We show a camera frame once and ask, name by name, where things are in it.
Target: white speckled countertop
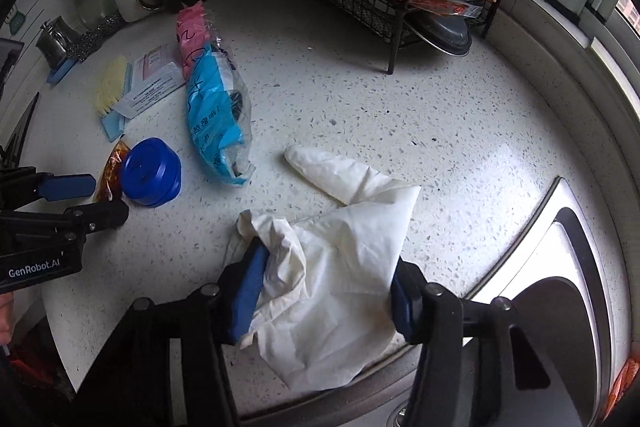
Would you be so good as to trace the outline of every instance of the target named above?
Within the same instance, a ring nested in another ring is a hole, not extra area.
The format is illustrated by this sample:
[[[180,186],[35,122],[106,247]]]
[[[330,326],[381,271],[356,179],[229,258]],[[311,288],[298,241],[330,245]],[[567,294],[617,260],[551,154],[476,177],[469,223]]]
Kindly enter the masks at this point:
[[[402,256],[459,295],[502,256],[554,177],[564,176],[603,255],[617,373],[628,352],[629,309],[613,222],[559,120],[502,56],[480,39],[465,58],[419,44],[402,50],[396,73],[387,76],[388,46],[319,0],[207,4],[249,89],[257,170],[242,189],[209,179],[188,136],[184,88],[129,123],[130,144],[158,136],[178,153],[182,190],[156,209],[132,206],[122,229],[90,237],[80,273],[44,285],[51,330],[74,386],[135,298],[179,299],[217,279],[242,210],[297,219],[334,207],[287,168],[282,151],[291,143],[422,184]],[[92,107],[100,67],[170,41],[174,20],[159,14],[131,25],[61,84],[44,87],[22,164],[97,178],[113,146]],[[225,353],[241,414],[296,397],[253,347]]]

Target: stainless steel sink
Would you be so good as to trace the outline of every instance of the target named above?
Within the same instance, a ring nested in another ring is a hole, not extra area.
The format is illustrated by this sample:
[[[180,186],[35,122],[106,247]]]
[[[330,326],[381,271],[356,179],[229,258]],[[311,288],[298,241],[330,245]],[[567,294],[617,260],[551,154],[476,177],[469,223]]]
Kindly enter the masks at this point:
[[[513,299],[533,325],[583,425],[596,425],[612,380],[609,290],[586,219],[563,178],[467,298],[488,303],[498,295]],[[243,424],[391,427],[408,399],[419,354],[419,347],[406,346],[346,387]]]

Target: metal container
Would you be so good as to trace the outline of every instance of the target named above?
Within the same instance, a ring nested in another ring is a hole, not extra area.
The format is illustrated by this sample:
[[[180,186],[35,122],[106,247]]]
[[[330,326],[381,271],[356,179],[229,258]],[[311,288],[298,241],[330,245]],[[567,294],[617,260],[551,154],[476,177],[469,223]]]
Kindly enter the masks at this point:
[[[80,35],[72,30],[62,17],[45,22],[41,28],[42,33],[38,37],[36,47],[44,55],[49,68],[55,71],[65,61],[69,47],[80,40]]]

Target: pink plastic bag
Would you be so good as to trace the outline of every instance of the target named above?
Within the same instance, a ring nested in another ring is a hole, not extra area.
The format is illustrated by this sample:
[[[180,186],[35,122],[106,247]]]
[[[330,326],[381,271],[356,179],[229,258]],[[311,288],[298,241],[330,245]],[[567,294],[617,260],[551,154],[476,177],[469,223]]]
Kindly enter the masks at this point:
[[[180,10],[176,22],[176,35],[182,55],[182,76],[189,80],[196,61],[211,39],[211,23],[202,1]]]

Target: white cloth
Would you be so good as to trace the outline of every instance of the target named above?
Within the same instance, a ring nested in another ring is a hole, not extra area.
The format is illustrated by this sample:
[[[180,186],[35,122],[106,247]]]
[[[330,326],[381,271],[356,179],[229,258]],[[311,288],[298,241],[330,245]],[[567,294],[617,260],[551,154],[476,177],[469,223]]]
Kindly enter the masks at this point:
[[[241,347],[257,338],[290,389],[320,391],[349,383],[394,335],[389,288],[420,187],[313,148],[284,155],[347,206],[294,223],[240,214],[244,240],[257,235],[271,253]]]

